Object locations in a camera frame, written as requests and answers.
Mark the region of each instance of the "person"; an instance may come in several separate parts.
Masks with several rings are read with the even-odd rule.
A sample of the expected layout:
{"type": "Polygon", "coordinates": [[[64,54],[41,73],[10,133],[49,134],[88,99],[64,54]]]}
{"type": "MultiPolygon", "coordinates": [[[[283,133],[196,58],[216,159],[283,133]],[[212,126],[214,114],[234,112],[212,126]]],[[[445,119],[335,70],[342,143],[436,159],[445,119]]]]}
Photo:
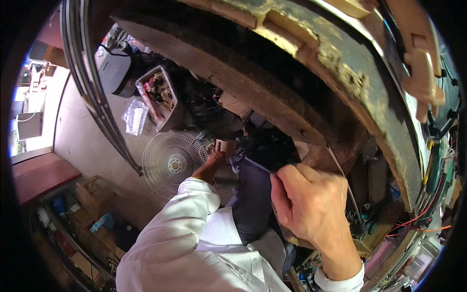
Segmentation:
{"type": "MultiPolygon", "coordinates": [[[[225,153],[219,143],[122,257],[117,291],[290,291],[281,279],[283,241],[265,220],[272,212],[271,200],[280,224],[320,252],[322,267],[315,282],[323,291],[361,289],[364,266],[344,215],[344,177],[297,164],[268,174],[268,183],[255,184],[257,175],[252,178],[248,172],[251,165],[240,166],[239,180],[244,172],[253,181],[241,182],[243,191],[246,187],[263,192],[260,188],[266,185],[269,206],[255,205],[259,201],[254,199],[244,207],[240,196],[232,206],[219,208],[220,198],[211,184],[222,163],[225,153]]],[[[253,197],[258,196],[249,193],[247,199],[253,197]]]]}

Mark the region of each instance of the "white cloth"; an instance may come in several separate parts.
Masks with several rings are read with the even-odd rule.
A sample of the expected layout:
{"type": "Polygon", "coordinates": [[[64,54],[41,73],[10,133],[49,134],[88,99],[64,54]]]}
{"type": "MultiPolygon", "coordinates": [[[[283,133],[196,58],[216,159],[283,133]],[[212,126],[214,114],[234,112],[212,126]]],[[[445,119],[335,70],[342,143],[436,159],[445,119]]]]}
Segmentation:
{"type": "MultiPolygon", "coordinates": [[[[277,234],[270,230],[243,246],[231,208],[218,210],[219,205],[207,182],[182,182],[178,195],[121,259],[117,291],[289,292],[279,277],[285,250],[277,234]]],[[[318,271],[315,280],[325,292],[356,292],[363,286],[363,273],[362,266],[349,280],[331,281],[318,271]]]]}

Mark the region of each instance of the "fan grille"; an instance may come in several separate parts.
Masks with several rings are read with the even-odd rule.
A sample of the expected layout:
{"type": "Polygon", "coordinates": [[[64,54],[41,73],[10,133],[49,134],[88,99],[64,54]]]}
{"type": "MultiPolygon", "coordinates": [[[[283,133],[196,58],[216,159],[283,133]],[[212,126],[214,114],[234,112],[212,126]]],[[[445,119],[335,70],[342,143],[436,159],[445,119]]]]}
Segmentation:
{"type": "Polygon", "coordinates": [[[206,149],[195,136],[177,130],[159,133],[144,149],[143,175],[157,194],[171,199],[180,183],[203,166],[206,159],[206,149]],[[173,171],[172,161],[178,163],[181,171],[173,171]]]}

